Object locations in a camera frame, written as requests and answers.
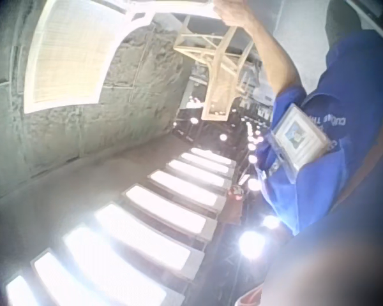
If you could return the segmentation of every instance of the concrete wall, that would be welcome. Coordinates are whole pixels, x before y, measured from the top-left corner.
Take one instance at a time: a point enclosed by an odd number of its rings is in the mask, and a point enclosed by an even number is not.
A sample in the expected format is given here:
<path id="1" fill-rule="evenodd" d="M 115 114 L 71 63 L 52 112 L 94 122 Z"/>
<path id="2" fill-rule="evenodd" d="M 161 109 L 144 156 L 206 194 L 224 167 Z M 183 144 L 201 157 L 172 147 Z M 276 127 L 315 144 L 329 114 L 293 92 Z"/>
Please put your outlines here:
<path id="1" fill-rule="evenodd" d="M 44 0 L 0 1 L 0 197 L 68 161 L 170 131 L 192 68 L 176 32 L 154 22 L 127 37 L 97 105 L 24 115 L 29 45 Z"/>

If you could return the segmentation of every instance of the balsa wood structure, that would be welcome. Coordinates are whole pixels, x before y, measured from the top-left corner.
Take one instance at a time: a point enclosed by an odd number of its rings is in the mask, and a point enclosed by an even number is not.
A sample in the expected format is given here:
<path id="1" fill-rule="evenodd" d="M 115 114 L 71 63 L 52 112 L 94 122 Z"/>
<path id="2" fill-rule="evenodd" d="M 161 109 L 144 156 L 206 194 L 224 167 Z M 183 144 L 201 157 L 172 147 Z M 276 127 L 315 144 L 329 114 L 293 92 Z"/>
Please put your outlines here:
<path id="1" fill-rule="evenodd" d="M 155 13 L 219 18 L 209 1 L 47 0 L 29 51 L 24 113 L 98 103 L 120 43 Z"/>
<path id="2" fill-rule="evenodd" d="M 233 101 L 247 93 L 249 82 L 240 78 L 241 71 L 253 48 L 251 41 L 241 55 L 226 53 L 237 27 L 230 27 L 225 36 L 190 34 L 187 16 L 177 37 L 174 50 L 207 65 L 209 82 L 202 120 L 227 121 Z M 187 38 L 201 39 L 203 47 L 185 45 Z"/>

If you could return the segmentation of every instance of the glowing light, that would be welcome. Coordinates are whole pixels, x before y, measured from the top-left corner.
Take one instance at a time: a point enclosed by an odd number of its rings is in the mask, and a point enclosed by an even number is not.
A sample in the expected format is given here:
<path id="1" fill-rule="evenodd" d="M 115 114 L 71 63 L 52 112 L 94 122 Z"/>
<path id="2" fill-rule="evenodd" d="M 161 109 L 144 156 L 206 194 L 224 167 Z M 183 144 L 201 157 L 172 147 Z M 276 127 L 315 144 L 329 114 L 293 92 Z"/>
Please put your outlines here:
<path id="1" fill-rule="evenodd" d="M 261 190 L 261 182 L 255 178 L 251 178 L 248 180 L 248 188 L 251 191 L 260 191 Z"/>
<path id="2" fill-rule="evenodd" d="M 250 177 L 249 174 L 244 174 L 244 175 L 241 177 L 241 179 L 240 179 L 240 181 L 238 182 L 238 184 L 239 184 L 240 186 L 244 185 L 244 183 L 248 180 L 249 177 Z"/>
<path id="3" fill-rule="evenodd" d="M 12 306 L 38 306 L 38 303 L 31 292 L 26 280 L 17 276 L 7 286 L 7 297 Z"/>
<path id="4" fill-rule="evenodd" d="M 250 164 L 256 164 L 258 161 L 258 158 L 255 155 L 250 155 L 248 156 L 248 161 L 250 162 Z"/>
<path id="5" fill-rule="evenodd" d="M 263 137 L 258 137 L 257 139 L 254 139 L 254 143 L 255 144 L 258 144 L 258 143 L 261 143 L 261 142 L 263 142 L 264 141 L 264 138 Z"/>
<path id="6" fill-rule="evenodd" d="M 248 136 L 253 136 L 253 127 L 251 125 L 251 122 L 247 122 L 247 134 Z"/>
<path id="7" fill-rule="evenodd" d="M 255 231 L 246 231 L 239 239 L 240 251 L 248 259 L 257 259 L 265 244 L 266 239 Z"/>
<path id="8" fill-rule="evenodd" d="M 268 215 L 262 221 L 262 225 L 272 230 L 276 229 L 280 225 L 280 223 L 281 222 L 279 218 L 277 218 L 274 215 Z"/>
<path id="9" fill-rule="evenodd" d="M 141 187 L 133 186 L 125 195 L 153 215 L 191 233 L 201 233 L 206 219 L 161 196 Z"/>
<path id="10" fill-rule="evenodd" d="M 150 178 L 176 193 L 207 206 L 214 206 L 218 198 L 217 195 L 210 191 L 160 170 L 152 173 Z"/>
<path id="11" fill-rule="evenodd" d="M 34 267 L 48 292 L 59 306 L 106 306 L 92 291 L 79 283 L 60 262 L 47 252 L 37 259 Z"/>
<path id="12" fill-rule="evenodd" d="M 200 168 L 194 167 L 190 164 L 183 163 L 181 161 L 173 160 L 168 165 L 173 169 L 179 170 L 187 175 L 190 175 L 191 177 L 219 187 L 223 187 L 225 183 L 224 178 L 219 177 L 218 175 L 215 175 L 211 172 L 207 172 Z"/>
<path id="13" fill-rule="evenodd" d="M 109 297 L 125 305 L 163 303 L 165 290 L 119 257 L 89 228 L 75 229 L 64 241 L 84 275 Z"/>
<path id="14" fill-rule="evenodd" d="M 200 156 L 196 156 L 190 153 L 183 153 L 181 154 L 181 157 L 191 161 L 192 163 L 199 164 L 207 169 L 218 171 L 221 173 L 228 173 L 229 168 L 227 166 L 224 166 L 223 164 L 215 163 L 214 161 L 209 161 L 208 159 L 205 159 Z"/>
<path id="15" fill-rule="evenodd" d="M 96 213 L 100 224 L 114 238 L 171 269 L 184 267 L 190 250 L 153 231 L 115 204 Z"/>
<path id="16" fill-rule="evenodd" d="M 214 154 L 210 150 L 191 148 L 191 152 L 196 154 L 196 155 L 203 156 L 205 158 L 211 159 L 212 161 L 216 161 L 216 162 L 221 163 L 221 164 L 231 164 L 231 162 L 232 162 L 231 159 L 228 159 L 226 157 Z"/>
<path id="17" fill-rule="evenodd" d="M 257 148 L 257 147 L 255 146 L 255 144 L 253 144 L 253 143 L 249 143 L 249 144 L 248 144 L 248 150 L 250 150 L 250 151 L 255 151 L 256 148 Z"/>

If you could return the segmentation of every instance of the hand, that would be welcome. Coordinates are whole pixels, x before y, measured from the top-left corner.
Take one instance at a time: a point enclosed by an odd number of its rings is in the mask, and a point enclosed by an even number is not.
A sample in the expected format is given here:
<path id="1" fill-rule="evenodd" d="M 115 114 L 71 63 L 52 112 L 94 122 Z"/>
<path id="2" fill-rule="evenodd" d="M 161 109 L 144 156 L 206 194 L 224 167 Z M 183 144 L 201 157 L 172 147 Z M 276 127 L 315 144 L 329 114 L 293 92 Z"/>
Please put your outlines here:
<path id="1" fill-rule="evenodd" d="M 252 19 L 246 0 L 214 0 L 214 11 L 231 27 L 245 27 Z"/>

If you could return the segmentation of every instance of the badge holder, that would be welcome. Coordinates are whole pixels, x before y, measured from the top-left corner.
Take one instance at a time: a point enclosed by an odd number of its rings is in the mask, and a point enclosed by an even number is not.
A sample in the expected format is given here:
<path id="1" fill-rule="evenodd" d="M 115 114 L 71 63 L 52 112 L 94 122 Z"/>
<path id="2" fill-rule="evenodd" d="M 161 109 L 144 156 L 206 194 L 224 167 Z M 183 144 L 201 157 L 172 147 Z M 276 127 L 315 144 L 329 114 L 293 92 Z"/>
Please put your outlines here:
<path id="1" fill-rule="evenodd" d="M 269 143 L 278 156 L 291 184 L 300 169 L 324 155 L 329 138 L 295 104 L 291 104 L 281 121 L 269 134 Z"/>

